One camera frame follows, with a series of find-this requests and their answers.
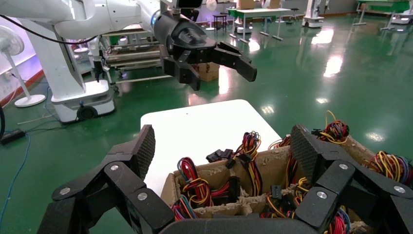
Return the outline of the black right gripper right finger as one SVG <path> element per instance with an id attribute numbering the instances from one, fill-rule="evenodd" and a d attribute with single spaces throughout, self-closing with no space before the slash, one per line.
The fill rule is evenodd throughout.
<path id="1" fill-rule="evenodd" d="M 340 206 L 352 210 L 379 234 L 413 231 L 413 192 L 360 165 L 337 144 L 293 126 L 290 147 L 311 189 L 296 209 L 297 219 L 321 234 Z"/>

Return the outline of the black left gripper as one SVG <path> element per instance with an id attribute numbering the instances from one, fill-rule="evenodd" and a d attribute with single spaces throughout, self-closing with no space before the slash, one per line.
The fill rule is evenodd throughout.
<path id="1" fill-rule="evenodd" d="M 210 39 L 203 29 L 182 14 L 165 11 L 155 18 L 155 38 L 166 50 L 161 50 L 161 65 L 164 74 L 189 85 L 194 91 L 200 89 L 200 75 L 191 64 L 214 62 L 234 69 L 249 82 L 257 77 L 257 68 L 238 47 L 227 42 Z"/>

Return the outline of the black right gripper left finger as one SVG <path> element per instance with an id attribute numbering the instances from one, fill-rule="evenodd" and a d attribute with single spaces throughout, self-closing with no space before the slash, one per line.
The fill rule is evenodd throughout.
<path id="1" fill-rule="evenodd" d="M 58 187 L 38 233 L 87 234 L 111 209 L 138 234 L 160 233 L 175 218 L 144 182 L 155 144 L 153 127 L 144 125 L 136 139 L 114 145 L 98 166 Z"/>

